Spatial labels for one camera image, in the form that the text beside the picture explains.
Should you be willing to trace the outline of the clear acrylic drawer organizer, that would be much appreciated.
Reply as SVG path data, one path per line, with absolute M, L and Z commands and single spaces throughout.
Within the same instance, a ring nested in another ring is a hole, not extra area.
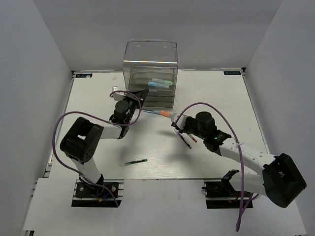
M 177 43 L 168 40 L 130 40 L 123 58 L 123 75 L 128 91 L 148 89 L 147 108 L 172 109 L 178 75 Z M 169 89 L 148 86 L 152 78 L 173 82 Z

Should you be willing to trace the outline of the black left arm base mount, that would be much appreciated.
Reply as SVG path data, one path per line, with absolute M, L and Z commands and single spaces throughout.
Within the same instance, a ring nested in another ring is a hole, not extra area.
M 74 186 L 72 197 L 72 207 L 92 207 L 92 208 L 115 208 L 121 204 L 124 193 L 124 180 L 105 180 L 104 186 L 107 187 L 115 197 L 111 196 L 108 190 L 94 189 L 87 187 L 80 180 Z

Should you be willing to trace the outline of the green cap highlighter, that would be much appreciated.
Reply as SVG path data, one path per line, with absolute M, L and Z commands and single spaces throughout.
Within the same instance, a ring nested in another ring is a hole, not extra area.
M 157 82 L 157 83 L 163 83 L 167 85 L 173 85 L 172 81 L 169 80 L 163 80 L 163 79 L 158 79 L 158 78 L 152 78 L 152 81 Z

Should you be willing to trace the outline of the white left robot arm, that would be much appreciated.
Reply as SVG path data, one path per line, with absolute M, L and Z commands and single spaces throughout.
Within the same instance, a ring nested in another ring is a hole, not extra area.
M 87 183 L 87 190 L 93 196 L 103 193 L 103 175 L 97 169 L 93 155 L 101 139 L 122 139 L 129 131 L 129 127 L 137 122 L 140 115 L 132 120 L 136 110 L 142 107 L 149 90 L 124 91 L 113 89 L 110 93 L 115 101 L 115 109 L 110 119 L 104 120 L 96 116 L 77 112 L 105 123 L 104 126 L 94 124 L 84 117 L 79 117 L 70 127 L 60 143 L 60 150 L 71 159 L 76 169 L 67 167 L 79 174 L 79 178 Z

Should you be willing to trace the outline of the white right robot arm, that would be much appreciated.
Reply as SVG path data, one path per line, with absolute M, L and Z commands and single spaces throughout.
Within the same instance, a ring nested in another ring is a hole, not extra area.
M 203 189 L 207 198 L 236 197 L 244 191 L 246 197 L 256 193 L 285 208 L 307 187 L 289 155 L 263 153 L 237 143 L 231 135 L 217 129 L 209 112 L 199 112 L 195 117 L 174 113 L 171 121 L 179 133 L 202 139 L 210 152 L 242 163 L 253 171 L 243 174 L 240 170 L 230 170 L 220 181 L 206 182 Z

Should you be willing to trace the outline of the orange cap highlighter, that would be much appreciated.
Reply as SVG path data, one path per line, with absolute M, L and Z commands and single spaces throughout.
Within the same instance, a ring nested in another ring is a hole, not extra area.
M 160 111 L 159 113 L 161 116 L 164 116 L 166 118 L 171 119 L 172 122 L 175 122 L 177 120 L 177 118 L 179 117 L 179 113 L 177 112 L 168 112 L 168 111 Z

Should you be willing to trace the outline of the blue cap highlighter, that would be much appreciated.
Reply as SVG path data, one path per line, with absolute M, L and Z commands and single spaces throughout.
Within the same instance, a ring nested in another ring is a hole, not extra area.
M 170 88 L 170 85 L 168 85 L 168 84 L 157 83 L 157 82 L 152 82 L 152 81 L 148 82 L 148 86 L 154 87 L 154 88 L 162 88 L 162 89 L 169 89 Z

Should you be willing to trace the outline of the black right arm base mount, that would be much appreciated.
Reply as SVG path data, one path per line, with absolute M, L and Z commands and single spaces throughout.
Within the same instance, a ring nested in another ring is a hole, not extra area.
M 238 209 L 241 203 L 241 192 L 236 191 L 230 180 L 239 170 L 230 170 L 221 179 L 204 181 L 201 188 L 205 193 L 207 209 Z

